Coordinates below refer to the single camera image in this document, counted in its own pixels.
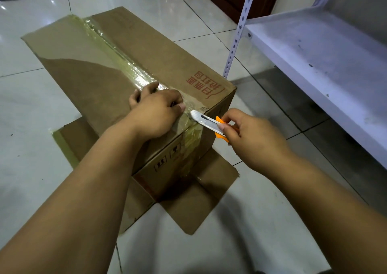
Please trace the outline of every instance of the white tile floor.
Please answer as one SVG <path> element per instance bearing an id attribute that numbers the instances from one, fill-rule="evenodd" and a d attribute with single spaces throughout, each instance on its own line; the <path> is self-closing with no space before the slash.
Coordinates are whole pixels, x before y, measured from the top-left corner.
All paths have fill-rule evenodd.
<path id="1" fill-rule="evenodd" d="M 0 247 L 70 173 L 50 130 L 79 117 L 20 36 L 69 14 L 70 8 L 86 17 L 124 6 L 221 74 L 235 28 L 209 0 L 20 0 L 1 5 Z M 248 41 L 239 46 L 229 75 L 238 86 L 231 105 L 268 118 L 295 152 L 351 189 L 250 75 L 273 64 Z M 316 138 L 313 130 L 311 140 Z M 315 274 L 327 269 L 310 233 L 278 189 L 240 162 L 224 141 L 215 141 L 214 148 L 241 177 L 193 236 L 184 234 L 161 206 L 151 208 L 118 238 L 123 271 Z M 120 273 L 117 252 L 109 273 Z"/>

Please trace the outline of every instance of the torn cardboard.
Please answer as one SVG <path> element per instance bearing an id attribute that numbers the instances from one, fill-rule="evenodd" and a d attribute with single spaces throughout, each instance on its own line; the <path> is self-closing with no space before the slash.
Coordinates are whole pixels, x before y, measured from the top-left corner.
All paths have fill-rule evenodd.
<path id="1" fill-rule="evenodd" d="M 73 162 L 129 113 L 128 97 L 138 87 L 129 64 L 179 90 L 190 106 L 211 117 L 229 108 L 236 89 L 229 81 L 125 8 L 88 20 L 92 28 L 67 16 L 23 37 L 83 115 L 60 130 L 59 141 L 66 143 Z M 156 200 L 193 234 L 238 175 L 210 149 L 214 139 L 212 131 L 181 116 L 166 135 L 145 143 L 133 167 L 122 229 Z M 215 171 L 221 173 L 211 177 Z"/>

